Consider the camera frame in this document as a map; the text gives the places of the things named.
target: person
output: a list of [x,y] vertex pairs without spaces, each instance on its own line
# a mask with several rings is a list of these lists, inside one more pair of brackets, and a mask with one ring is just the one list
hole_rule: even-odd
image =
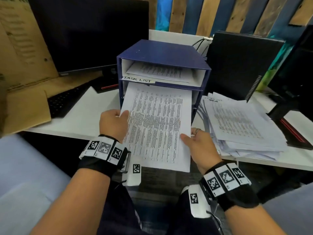
[[[100,134],[122,143],[127,133],[129,112],[124,111],[119,115],[119,110],[103,112],[100,117]],[[195,134],[195,130],[192,128],[191,134]],[[190,148],[191,157],[202,174],[222,161],[209,133],[199,130],[194,137],[185,134],[180,137]],[[235,205],[227,209],[225,215],[234,235],[286,235],[261,205],[254,208]],[[80,168],[30,234],[147,233],[141,231],[134,205],[123,185],[116,184],[97,170]],[[216,235],[219,231],[212,217],[201,219],[191,215],[186,191],[178,200],[167,234]]]

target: black keyboard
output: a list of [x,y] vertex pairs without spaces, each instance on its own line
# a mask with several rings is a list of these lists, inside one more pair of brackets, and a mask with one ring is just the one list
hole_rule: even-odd
[[86,83],[48,98],[51,118],[63,118],[84,95],[89,86]]

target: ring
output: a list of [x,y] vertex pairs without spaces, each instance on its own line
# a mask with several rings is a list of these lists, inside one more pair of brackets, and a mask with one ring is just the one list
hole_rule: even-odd
[[199,129],[199,128],[196,129],[194,136],[196,136],[196,134],[198,133],[199,130],[201,130],[201,129]]

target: wristband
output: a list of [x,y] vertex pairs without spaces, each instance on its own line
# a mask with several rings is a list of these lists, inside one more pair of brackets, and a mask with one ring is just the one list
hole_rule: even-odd
[[206,172],[199,183],[208,202],[209,198],[217,200],[224,211],[234,205],[254,208],[260,204],[250,187],[250,180],[235,163],[216,164]]
[[87,146],[80,154],[80,163],[78,169],[88,168],[99,171],[108,177],[125,167],[125,159],[128,156],[128,150],[115,138],[100,134],[88,142]]

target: red stripe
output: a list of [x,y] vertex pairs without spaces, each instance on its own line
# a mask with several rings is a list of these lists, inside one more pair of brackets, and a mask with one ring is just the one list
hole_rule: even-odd
[[295,132],[290,125],[288,124],[288,122],[286,122],[284,119],[280,119],[280,122],[300,141],[300,142],[305,142],[303,140],[303,138],[297,134],[297,132]]
[[110,87],[115,87],[115,86],[118,86],[118,84],[114,84],[114,85],[111,85],[111,86],[105,86],[105,87],[101,87],[101,89],[106,89],[106,88],[110,88]]

